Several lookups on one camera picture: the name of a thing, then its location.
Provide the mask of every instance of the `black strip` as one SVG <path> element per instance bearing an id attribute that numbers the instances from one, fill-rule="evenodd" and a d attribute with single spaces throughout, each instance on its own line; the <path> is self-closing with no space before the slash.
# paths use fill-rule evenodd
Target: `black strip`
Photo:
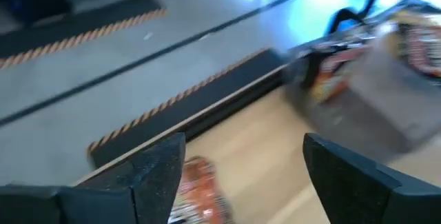
<path id="1" fill-rule="evenodd" d="M 75 37 L 96 28 L 160 9 L 155 0 L 125 0 L 103 8 L 70 15 L 44 26 L 26 28 L 0 36 L 0 59 Z"/>
<path id="2" fill-rule="evenodd" d="M 283 65 L 283 61 L 276 53 L 271 50 L 265 51 L 146 121 L 118 135 L 115 139 L 92 150 L 91 159 L 97 167 L 105 165 L 134 147 L 208 108 L 215 102 L 235 93 L 281 65 Z M 260 96 L 278 87 L 281 81 L 281 72 L 275 73 L 257 83 L 254 87 L 241 92 L 183 127 L 174 130 L 174 132 L 184 132 L 187 141 L 189 141 Z"/>
<path id="3" fill-rule="evenodd" d="M 32 105 L 30 107 L 27 107 L 27 108 L 24 108 L 22 110 L 19 110 L 18 112 L 15 112 L 14 114 L 11 114 L 11 115 L 9 115 L 9 116 L 7 116 L 5 118 L 2 118 L 0 120 L 0 127 L 3 126 L 3 125 L 6 125 L 8 123 L 11 123 L 13 121 L 16 121 L 16 120 L 18 120 L 18 119 L 20 119 L 20 118 L 22 118 L 22 117 L 24 117 L 24 116 L 26 116 L 28 114 L 32 114 L 32 113 L 34 113 L 34 112 L 36 112 L 36 111 L 38 111 L 40 109 L 46 108 L 49 105 L 52 105 L 54 103 L 58 103 L 59 101 L 62 101 L 64 99 L 68 98 L 68 97 L 74 96 L 75 94 L 78 94 L 78 93 L 80 93 L 80 92 L 82 92 L 84 90 L 87 90 L 87 89 L 89 89 L 91 87 L 94 87 L 94 86 L 96 86 L 96 85 L 98 85 L 100 83 L 103 83 L 103 82 L 105 82 L 105 81 L 107 81 L 109 79 L 112 79 L 112 78 L 114 78 L 114 77 L 116 77 L 116 76 L 118 76 L 118 75 L 120 75 L 120 74 L 122 74 L 124 72 L 128 72 L 128 71 L 130 71 L 130 70 L 132 70 L 132 69 L 134 69 L 134 68 L 136 68 L 136 67 L 138 67 L 140 65 L 143 65 L 144 63 L 147 63 L 148 61 L 151 61 L 152 59 L 158 58 L 158 57 L 160 57 L 160 56 L 162 56 L 164 54 L 167 54 L 167 53 L 169 53 L 171 51 L 174 51 L 174 50 L 176 50 L 178 48 L 182 48 L 183 46 L 188 45 L 188 44 L 190 44 L 192 42 L 198 41 L 200 38 L 204 37 L 207 34 L 221 31 L 221 30 L 223 30 L 223 29 L 225 29 L 225 28 L 227 28 L 227 27 L 229 27 L 231 25 L 234 25 L 234 24 L 236 24 L 236 23 L 238 23 L 240 21 L 243 21 L 245 19 L 253 17 L 253 16 L 255 16 L 255 15 L 257 15 L 257 14 L 263 12 L 263 11 L 269 10 L 269 9 L 271 9 L 271 8 L 273 8 L 275 6 L 278 6 L 278 5 L 282 4 L 282 3 L 285 3 L 287 1 L 289 1 L 289 0 L 277 0 L 277 1 L 274 1 L 272 3 L 269 3 L 266 6 L 263 6 L 261 8 L 257 8 L 255 10 L 251 11 L 251 12 L 248 12 L 247 14 L 244 14 L 244 15 L 242 15 L 240 17 L 237 17 L 237 18 L 232 19 L 230 21 L 227 21 L 227 22 L 225 22 L 223 24 L 220 24 L 219 26 L 216 26 L 216 27 L 211 28 L 209 30 L 203 31 L 203 32 L 201 32 L 199 34 L 195 34 L 194 36 L 192 36 L 190 38 L 187 38 L 187 39 L 185 39 L 183 41 L 179 41 L 178 43 L 175 43 L 174 45 L 171 45 L 168 48 L 164 48 L 164 49 L 162 49 L 162 50 L 160 50 L 158 52 L 155 52 L 155 53 L 153 53 L 153 54 L 151 54 L 151 55 L 149 55 L 147 57 L 139 59 L 138 61 L 134 61 L 134 62 L 132 62 L 132 63 L 130 63 L 128 65 L 124 65 L 122 68 L 113 70 L 113 71 L 108 72 L 107 74 L 104 74 L 102 76 L 99 76 L 99 77 L 97 77 L 97 78 L 95 78 L 95 79 L 93 79 L 91 81 L 88 81 L 88 82 L 83 83 L 83 84 L 81 84 L 79 86 L 76 86 L 75 88 L 72 88 L 71 90 L 68 90 L 66 92 L 60 93 L 60 94 L 58 94 L 58 95 L 56 95 L 54 97 L 51 97 L 51 98 L 49 98 L 47 100 L 44 100 L 44 101 L 42 101 L 40 103 L 34 104 L 34 105 Z"/>

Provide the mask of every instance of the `black rubber mat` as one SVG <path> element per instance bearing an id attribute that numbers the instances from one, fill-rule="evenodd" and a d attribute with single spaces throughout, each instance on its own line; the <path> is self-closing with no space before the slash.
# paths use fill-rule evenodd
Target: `black rubber mat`
<path id="1" fill-rule="evenodd" d="M 283 60 L 271 50 L 245 58 L 91 144 L 91 161 L 101 167 L 170 130 L 170 134 L 185 133 L 186 141 L 191 141 L 280 86 L 283 65 Z"/>
<path id="2" fill-rule="evenodd" d="M 70 15 L 44 26 L 25 28 L 0 36 L 0 59 L 26 53 L 48 44 L 78 37 L 95 29 L 161 9 L 156 0 L 125 0 L 103 8 Z"/>

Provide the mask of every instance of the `grey floor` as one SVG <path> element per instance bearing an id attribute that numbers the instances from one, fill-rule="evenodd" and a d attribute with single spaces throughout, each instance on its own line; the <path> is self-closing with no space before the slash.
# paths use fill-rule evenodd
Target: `grey floor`
<path id="1" fill-rule="evenodd" d="M 0 119 L 275 0 L 161 1 L 164 17 L 0 71 Z M 290 0 L 0 127 L 0 185 L 79 179 L 91 142 L 260 48 L 317 39 L 332 13 L 362 3 Z"/>

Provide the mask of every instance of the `orange and black striped edge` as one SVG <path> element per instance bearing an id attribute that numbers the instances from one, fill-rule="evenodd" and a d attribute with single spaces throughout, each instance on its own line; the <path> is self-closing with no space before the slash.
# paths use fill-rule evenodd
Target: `orange and black striped edge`
<path id="1" fill-rule="evenodd" d="M 95 149 L 97 149 L 98 147 L 101 147 L 102 145 L 105 145 L 107 142 L 115 139 L 118 135 L 121 135 L 121 134 L 127 132 L 128 130 L 130 130 L 131 128 L 137 126 L 138 124 L 148 120 L 150 117 L 154 116 L 155 114 L 158 114 L 159 112 L 163 111 L 164 109 L 174 105 L 176 102 L 184 99 L 185 97 L 188 97 L 192 93 L 195 93 L 195 91 L 197 91 L 197 90 L 201 89 L 202 87 L 207 86 L 211 82 L 221 78 L 222 76 L 224 76 L 228 72 L 231 72 L 232 70 L 236 69 L 238 66 L 244 64 L 245 62 L 249 61 L 250 59 L 253 59 L 257 55 L 259 55 L 260 53 L 262 53 L 262 52 L 264 52 L 264 51 L 266 51 L 268 49 L 269 48 L 263 48 L 263 49 L 255 52 L 255 53 L 245 57 L 244 59 L 241 59 L 237 63 L 234 63 L 234 64 L 231 64 L 231 65 L 227 66 L 225 69 L 221 70 L 220 72 L 211 75 L 210 77 L 206 78 L 204 81 L 201 81 L 200 83 L 198 83 L 196 85 L 193 85 L 192 87 L 190 87 L 190 88 L 186 89 L 185 91 L 177 94 L 176 96 L 173 96 L 168 101 L 160 104 L 159 106 L 151 109 L 148 112 L 145 112 L 144 114 L 140 115 L 140 117 L 134 119 L 133 121 L 130 121 L 129 123 L 126 123 L 123 127 L 121 127 L 119 129 L 111 132 L 110 134 L 104 136 L 99 141 L 95 141 L 95 142 L 91 143 L 88 146 L 88 149 L 87 149 L 88 155 L 90 156 L 90 154 Z"/>
<path id="2" fill-rule="evenodd" d="M 112 32 L 122 30 L 124 28 L 129 28 L 138 25 L 142 22 L 155 19 L 159 16 L 165 14 L 165 9 L 153 10 L 144 14 L 139 14 L 122 21 L 117 21 L 115 23 L 103 26 L 101 28 L 96 28 L 94 30 L 79 34 L 70 38 L 66 38 L 62 41 L 57 41 L 54 43 L 49 43 L 45 46 L 38 48 L 33 48 L 26 52 L 21 52 L 16 55 L 11 55 L 8 58 L 0 58 L 0 70 L 9 68 L 14 65 L 25 63 L 30 59 L 35 59 L 37 57 L 43 56 L 45 54 L 50 54 L 53 52 L 58 52 L 66 48 L 73 48 L 79 44 L 85 43 L 86 41 L 91 41 L 93 39 L 103 37 Z"/>

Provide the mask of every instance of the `wooden floor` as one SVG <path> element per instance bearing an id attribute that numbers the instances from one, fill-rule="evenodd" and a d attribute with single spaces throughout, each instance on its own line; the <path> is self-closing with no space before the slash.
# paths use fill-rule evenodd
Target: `wooden floor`
<path id="1" fill-rule="evenodd" d="M 278 88 L 189 143 L 186 157 L 214 162 L 237 223 L 329 223 L 303 161 L 310 131 Z"/>

